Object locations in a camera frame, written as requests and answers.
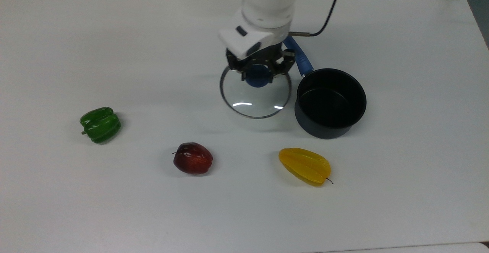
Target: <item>bell pepper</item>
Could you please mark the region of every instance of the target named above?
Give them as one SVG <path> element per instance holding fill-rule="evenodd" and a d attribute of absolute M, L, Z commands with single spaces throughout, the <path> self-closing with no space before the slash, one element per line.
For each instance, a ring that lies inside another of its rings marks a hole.
<path fill-rule="evenodd" d="M 328 178 L 330 163 L 315 152 L 301 148 L 282 149 L 278 158 L 290 173 L 309 185 L 320 186 L 325 180 L 331 181 Z"/>
<path fill-rule="evenodd" d="M 82 124 L 82 134 L 87 136 L 95 143 L 101 143 L 112 138 L 121 128 L 121 123 L 114 110 L 103 107 L 87 112 L 80 119 Z"/>

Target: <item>green bell pepper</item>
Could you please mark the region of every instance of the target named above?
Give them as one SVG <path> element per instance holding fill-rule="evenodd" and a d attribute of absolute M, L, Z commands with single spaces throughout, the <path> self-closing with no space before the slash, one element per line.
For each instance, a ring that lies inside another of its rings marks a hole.
<path fill-rule="evenodd" d="M 95 143 L 112 138 L 121 128 L 121 123 L 114 110 L 103 107 L 87 112 L 80 119 L 84 127 L 82 134 L 87 134 Z"/>

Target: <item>black pot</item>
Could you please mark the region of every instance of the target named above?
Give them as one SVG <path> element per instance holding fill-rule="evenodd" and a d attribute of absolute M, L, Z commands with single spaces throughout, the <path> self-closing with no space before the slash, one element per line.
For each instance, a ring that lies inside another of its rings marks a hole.
<path fill-rule="evenodd" d="M 299 125 L 317 138 L 345 134 L 367 107 L 360 83 L 350 74 L 333 68 L 308 72 L 297 88 L 295 117 Z"/>

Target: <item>black cable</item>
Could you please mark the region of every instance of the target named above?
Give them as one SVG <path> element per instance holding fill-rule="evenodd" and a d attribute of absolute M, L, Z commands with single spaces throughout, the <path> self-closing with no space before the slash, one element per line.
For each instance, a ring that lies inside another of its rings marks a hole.
<path fill-rule="evenodd" d="M 326 21 L 324 22 L 323 27 L 318 32 L 312 33 L 310 35 L 311 37 L 320 35 L 323 32 L 323 30 L 326 28 L 326 26 L 328 25 L 328 22 L 330 21 L 331 14 L 333 13 L 333 9 L 335 9 L 336 2 L 337 2 L 337 0 L 333 0 L 333 4 L 331 5 L 331 8 L 330 8 L 330 13 L 328 14 L 328 17 L 326 18 Z"/>

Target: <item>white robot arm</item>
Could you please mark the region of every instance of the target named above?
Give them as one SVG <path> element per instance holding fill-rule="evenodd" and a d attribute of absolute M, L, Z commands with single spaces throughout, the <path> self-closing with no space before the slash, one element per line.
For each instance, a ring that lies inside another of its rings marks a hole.
<path fill-rule="evenodd" d="M 295 0 L 243 0 L 231 22 L 220 30 L 220 38 L 238 60 L 280 44 L 290 30 L 294 3 Z"/>

